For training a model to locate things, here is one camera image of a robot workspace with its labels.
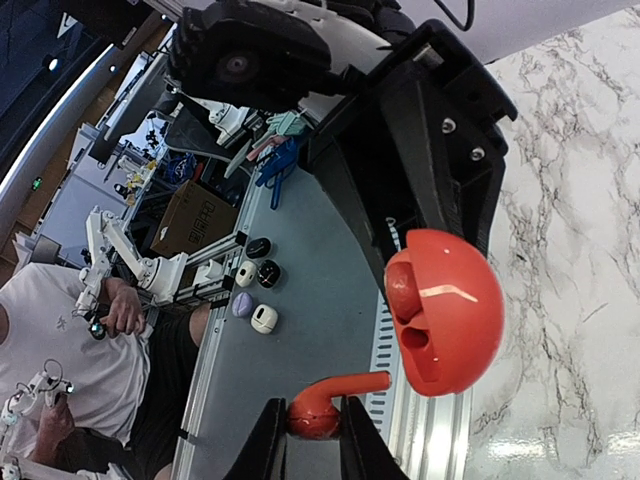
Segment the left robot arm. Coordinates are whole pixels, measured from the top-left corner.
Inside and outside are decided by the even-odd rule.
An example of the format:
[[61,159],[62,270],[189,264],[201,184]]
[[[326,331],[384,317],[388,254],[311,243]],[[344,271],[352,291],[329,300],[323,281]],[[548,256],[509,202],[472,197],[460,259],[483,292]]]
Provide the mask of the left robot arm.
[[218,100],[275,113],[308,105],[311,174],[381,279],[396,248],[445,232],[486,255],[505,173],[502,119],[517,110],[440,20],[414,25],[375,1],[350,15],[330,1],[217,1],[185,10],[193,71]]

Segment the small white robot arm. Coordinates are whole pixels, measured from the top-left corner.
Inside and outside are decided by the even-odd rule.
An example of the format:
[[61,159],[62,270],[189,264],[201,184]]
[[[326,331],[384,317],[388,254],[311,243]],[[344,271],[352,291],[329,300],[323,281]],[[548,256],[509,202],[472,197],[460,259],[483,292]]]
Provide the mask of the small white robot arm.
[[[111,270],[111,251],[120,256],[154,302],[178,300],[179,283],[192,259],[190,255],[142,257],[126,236],[121,220],[100,209],[89,214],[86,230],[91,264],[80,273],[84,290],[77,306],[94,338],[106,335],[98,319],[97,295],[100,281]],[[307,385],[291,402],[269,399],[226,478],[285,478],[289,438],[338,442],[343,479],[405,478],[361,401],[362,396],[384,393],[392,385],[391,373],[381,370],[323,378]]]

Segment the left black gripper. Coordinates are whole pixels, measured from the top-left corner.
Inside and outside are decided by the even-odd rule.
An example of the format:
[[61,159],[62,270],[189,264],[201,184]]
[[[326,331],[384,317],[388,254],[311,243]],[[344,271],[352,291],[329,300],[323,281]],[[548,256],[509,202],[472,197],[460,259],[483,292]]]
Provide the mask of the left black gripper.
[[312,133],[307,169],[356,239],[385,295],[387,225],[489,244],[515,120],[508,95],[441,21],[420,25]]

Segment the red earbud charging case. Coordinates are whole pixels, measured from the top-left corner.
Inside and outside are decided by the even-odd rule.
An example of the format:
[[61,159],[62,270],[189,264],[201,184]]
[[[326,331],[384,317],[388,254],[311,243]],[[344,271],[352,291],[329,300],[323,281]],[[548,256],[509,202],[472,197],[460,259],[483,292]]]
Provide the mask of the red earbud charging case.
[[386,266],[384,286],[413,390],[438,397],[473,386],[505,326],[503,293],[485,256],[451,233],[411,230]]

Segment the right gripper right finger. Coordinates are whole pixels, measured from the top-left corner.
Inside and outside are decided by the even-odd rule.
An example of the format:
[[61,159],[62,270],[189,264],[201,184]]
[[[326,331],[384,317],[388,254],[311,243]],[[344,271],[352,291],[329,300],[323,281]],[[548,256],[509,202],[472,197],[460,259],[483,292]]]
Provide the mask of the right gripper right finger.
[[346,480],[408,480],[356,396],[341,399],[340,467]]

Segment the red earbud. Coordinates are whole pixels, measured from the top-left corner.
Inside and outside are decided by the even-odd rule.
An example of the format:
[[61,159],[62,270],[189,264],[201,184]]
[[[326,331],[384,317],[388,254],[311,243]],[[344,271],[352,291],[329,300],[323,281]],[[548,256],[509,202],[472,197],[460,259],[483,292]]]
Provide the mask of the red earbud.
[[386,391],[392,383],[388,371],[328,377],[301,391],[287,410],[287,430],[305,440],[328,440],[340,430],[340,411],[333,399]]

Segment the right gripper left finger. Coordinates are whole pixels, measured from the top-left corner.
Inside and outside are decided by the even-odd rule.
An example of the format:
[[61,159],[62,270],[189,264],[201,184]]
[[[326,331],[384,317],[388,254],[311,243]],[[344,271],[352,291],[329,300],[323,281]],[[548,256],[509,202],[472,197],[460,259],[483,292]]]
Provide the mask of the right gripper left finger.
[[287,408],[284,398],[265,404],[224,480],[270,480],[286,476]]

